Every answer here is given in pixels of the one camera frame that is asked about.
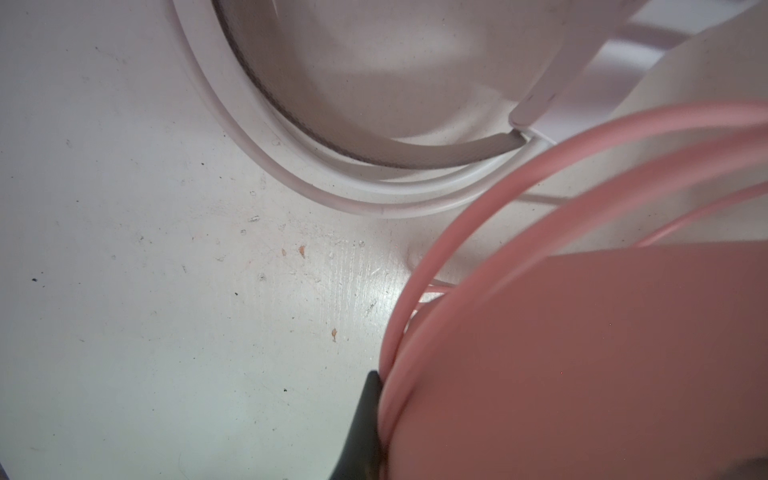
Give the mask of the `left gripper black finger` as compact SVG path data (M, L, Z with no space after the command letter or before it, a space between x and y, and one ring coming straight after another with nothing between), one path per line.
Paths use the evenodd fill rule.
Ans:
M382 445L378 435L377 414L382 381L377 371L370 371L358 400L348 435L330 480L373 480L380 478Z

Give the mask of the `pink cat-ear headphones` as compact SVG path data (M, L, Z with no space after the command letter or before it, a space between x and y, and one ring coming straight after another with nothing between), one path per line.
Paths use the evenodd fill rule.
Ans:
M453 253L530 187L613 147L722 128L574 197L438 299ZM654 108L539 154L474 201L413 271L388 322L383 479L763 479L767 244L567 253L688 187L767 160L763 100Z

